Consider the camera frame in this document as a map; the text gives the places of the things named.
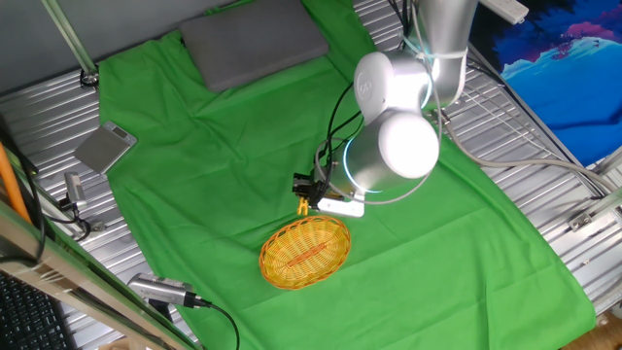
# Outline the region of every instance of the blue poster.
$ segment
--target blue poster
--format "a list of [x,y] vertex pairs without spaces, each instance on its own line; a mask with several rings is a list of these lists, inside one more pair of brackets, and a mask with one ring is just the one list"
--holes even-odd
[[583,163],[622,146],[622,1],[521,1],[514,26],[480,8],[471,42]]

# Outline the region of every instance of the black keyboard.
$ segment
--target black keyboard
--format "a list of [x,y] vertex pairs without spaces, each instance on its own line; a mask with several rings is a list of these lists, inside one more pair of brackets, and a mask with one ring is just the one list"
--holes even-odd
[[58,301],[0,271],[0,349],[73,350]]

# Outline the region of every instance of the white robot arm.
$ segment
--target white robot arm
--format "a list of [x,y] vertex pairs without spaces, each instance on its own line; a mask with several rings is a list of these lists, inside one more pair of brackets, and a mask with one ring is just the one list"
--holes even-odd
[[[478,0],[419,0],[416,20],[404,38],[410,46],[361,59],[354,91],[364,128],[334,150],[330,172],[316,157],[313,180],[325,183],[329,173],[331,186],[321,200],[310,202],[313,208],[359,217],[366,194],[412,182],[432,171],[438,138],[423,112],[437,107],[434,89],[441,107],[462,93],[468,34],[477,4]],[[294,176],[294,192],[304,197],[302,193],[314,191],[311,179]]]

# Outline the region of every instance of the metal grating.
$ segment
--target metal grating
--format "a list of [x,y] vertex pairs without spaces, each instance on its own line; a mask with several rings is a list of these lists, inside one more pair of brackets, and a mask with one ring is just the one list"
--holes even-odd
[[[94,88],[81,87],[80,72],[0,98],[0,114],[17,144],[40,169],[37,181],[56,199],[65,196],[63,173],[77,171],[88,208],[81,217],[102,220],[106,230],[82,242],[96,259],[127,283],[136,273],[150,273],[113,197],[106,176],[99,175],[73,157],[73,151],[99,126],[99,96]],[[68,331],[78,349],[94,350],[122,337],[71,306],[62,305]],[[196,336],[171,306],[175,325],[193,341]]]
[[[400,23],[387,1],[354,2],[377,49],[397,48]],[[563,145],[545,136],[542,122],[525,113],[502,87],[478,71],[467,69],[465,93],[446,112],[466,148],[480,158],[563,158]],[[621,186],[622,150],[616,155],[599,170]],[[539,230],[595,302],[598,313],[622,298],[617,286],[622,280],[622,221],[609,212],[577,232],[568,224],[598,203],[582,178],[563,168],[542,165],[483,170]]]

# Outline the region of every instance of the oval basket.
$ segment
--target oval basket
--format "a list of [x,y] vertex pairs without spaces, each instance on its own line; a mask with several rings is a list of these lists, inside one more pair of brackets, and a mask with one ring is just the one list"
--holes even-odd
[[274,233],[261,248],[259,268],[273,286],[297,290],[331,276],[348,257],[350,231],[329,216],[312,216]]

